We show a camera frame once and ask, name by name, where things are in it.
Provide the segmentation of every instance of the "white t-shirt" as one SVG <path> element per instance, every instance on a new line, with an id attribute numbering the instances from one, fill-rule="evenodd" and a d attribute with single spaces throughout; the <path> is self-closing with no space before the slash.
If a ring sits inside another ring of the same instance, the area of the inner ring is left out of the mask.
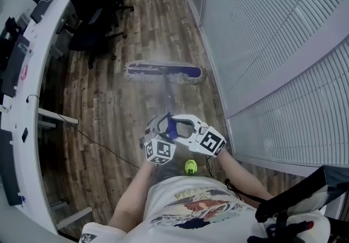
<path id="1" fill-rule="evenodd" d="M 240 201 L 224 184 L 206 177 L 173 177 L 151 187 L 143 222 L 126 233 L 88 223 L 81 243 L 127 242 L 247 242 L 251 235 L 267 237 L 255 219 L 256 209 Z M 297 216 L 296 222 L 320 224 L 304 232 L 305 242 L 327 242 L 329 224 L 318 213 Z"/>

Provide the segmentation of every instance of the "cable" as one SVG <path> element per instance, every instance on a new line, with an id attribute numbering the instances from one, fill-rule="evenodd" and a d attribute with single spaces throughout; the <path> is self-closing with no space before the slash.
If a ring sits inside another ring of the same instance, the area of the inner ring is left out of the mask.
<path id="1" fill-rule="evenodd" d="M 252 199 L 253 201 L 256 201 L 256 202 L 259 202 L 259 203 L 263 203 L 263 202 L 266 202 L 265 199 L 263 198 L 260 198 L 260 197 L 255 197 L 255 196 L 252 196 L 252 195 L 249 195 L 247 193 L 244 193 L 242 191 L 240 191 L 239 189 L 235 188 L 233 184 L 230 183 L 230 180 L 227 178 L 225 179 L 224 181 L 224 184 L 227 186 L 227 189 L 230 190 L 230 191 L 233 191 L 235 193 L 241 193 L 242 195 Z"/>
<path id="2" fill-rule="evenodd" d="M 207 156 L 205 156 L 205 159 L 206 159 L 206 167 L 207 167 L 207 170 L 208 170 L 209 175 L 211 175 L 211 177 L 214 178 L 213 175 L 212 175 L 212 173 L 211 173 L 211 167 L 210 167 L 209 162 L 208 162 L 208 159 L 209 159 L 209 158 L 207 158 Z"/>
<path id="3" fill-rule="evenodd" d="M 41 1 L 42 1 L 42 2 L 48 3 L 48 2 L 50 2 L 50 1 L 52 1 L 52 0 L 48 0 L 48 1 L 46 1 L 46 0 L 40 0 L 40 1 L 38 2 L 38 4 L 39 4 Z"/>
<path id="4" fill-rule="evenodd" d="M 239 199 L 243 202 L 241 196 L 238 194 L 237 191 L 230 189 L 230 188 L 228 187 L 228 185 L 227 185 L 227 189 L 230 190 L 230 191 L 233 191 L 233 192 L 239 197 Z"/>
<path id="5" fill-rule="evenodd" d="M 29 97 L 30 97 L 30 96 L 35 96 L 35 97 L 37 97 L 37 98 L 40 100 L 40 98 L 39 98 L 37 95 L 34 95 L 34 94 L 33 94 L 33 95 L 29 95 L 29 96 L 27 97 L 26 103 L 29 103 Z M 115 156 L 117 156 L 120 160 L 123 160 L 124 162 L 126 162 L 126 163 L 128 163 L 128 164 L 130 164 L 130 165 L 132 165 L 132 166 L 134 166 L 134 167 L 136 167 L 136 168 L 139 168 L 138 166 L 134 165 L 133 163 L 131 163 L 131 162 L 125 160 L 124 158 L 121 158 L 118 154 L 116 154 L 114 151 L 112 151 L 112 150 L 111 150 L 110 148 L 108 148 L 107 146 L 104 146 L 104 145 L 102 145 L 102 144 L 100 144 L 100 143 L 94 141 L 93 139 L 89 138 L 87 135 L 85 135 L 82 131 L 80 131 L 77 127 L 75 127 L 71 122 L 67 121 L 67 120 L 66 120 L 64 117 L 62 117 L 60 114 L 58 114 L 58 113 L 56 113 L 56 114 L 57 114 L 59 117 L 61 117 L 64 121 L 66 121 L 70 126 L 72 126 L 73 129 L 77 130 L 80 134 L 82 134 L 83 136 L 85 136 L 89 141 L 91 141 L 91 142 L 93 142 L 93 143 L 95 143 L 95 144 L 97 144 L 97 145 L 99 145 L 99 146 L 101 146 L 101 147 L 104 147 L 105 149 L 109 150 L 111 153 L 113 153 Z"/>
<path id="6" fill-rule="evenodd" d="M 37 98 L 38 98 L 38 100 L 40 100 L 40 98 L 39 98 L 37 95 L 33 94 L 33 95 L 29 95 L 29 96 L 27 96 L 26 103 L 29 103 L 29 97 L 30 97 L 30 96 L 35 96 L 35 97 L 37 97 Z"/>

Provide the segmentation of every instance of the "graphic print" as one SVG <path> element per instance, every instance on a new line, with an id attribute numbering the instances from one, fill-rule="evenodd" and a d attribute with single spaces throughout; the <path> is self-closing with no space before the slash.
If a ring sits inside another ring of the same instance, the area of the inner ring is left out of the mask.
<path id="1" fill-rule="evenodd" d="M 93 239 L 95 239 L 97 235 L 91 234 L 91 233 L 83 233 L 80 237 L 81 243 L 90 243 Z"/>
<path id="2" fill-rule="evenodd" d="M 231 202 L 228 200 L 231 199 L 230 196 L 230 194 L 221 190 L 207 189 L 203 193 L 181 198 L 165 206 L 165 208 L 173 208 L 181 212 L 180 214 L 160 215 L 151 220 L 150 228 L 157 225 L 184 229 L 202 228 L 210 223 L 237 217 L 244 210 L 253 210 L 240 202 Z"/>

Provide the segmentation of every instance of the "mop head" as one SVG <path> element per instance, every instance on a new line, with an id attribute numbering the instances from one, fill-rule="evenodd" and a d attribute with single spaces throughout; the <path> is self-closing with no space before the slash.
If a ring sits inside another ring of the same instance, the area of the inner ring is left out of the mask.
<path id="1" fill-rule="evenodd" d="M 199 84 L 206 79 L 203 68 L 181 62 L 135 61 L 127 63 L 124 70 L 124 77 L 135 81 L 163 81 L 164 74 L 178 84 Z"/>

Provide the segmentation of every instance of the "desk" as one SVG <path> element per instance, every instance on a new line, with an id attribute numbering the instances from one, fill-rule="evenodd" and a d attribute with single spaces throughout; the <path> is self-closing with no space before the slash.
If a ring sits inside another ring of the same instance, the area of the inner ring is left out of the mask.
<path id="1" fill-rule="evenodd" d="M 22 68 L 27 67 L 27 76 L 22 81 L 19 79 L 16 96 L 4 96 L 1 129 L 11 131 L 13 135 L 13 151 L 17 182 L 20 195 L 25 198 L 22 205 L 17 208 L 37 224 L 54 234 L 77 218 L 92 211 L 91 207 L 72 215 L 60 223 L 56 223 L 51 215 L 51 209 L 43 184 L 38 154 L 38 114 L 57 118 L 55 113 L 39 109 L 39 100 L 35 96 L 26 99 L 29 95 L 40 95 L 41 82 L 49 54 L 50 46 L 56 35 L 56 28 L 67 8 L 70 0 L 53 0 L 39 24 L 30 21 L 24 37 L 29 40 L 32 56 L 26 55 Z M 76 119 L 66 117 L 72 123 Z M 23 143 L 22 134 L 28 129 L 28 135 Z"/>

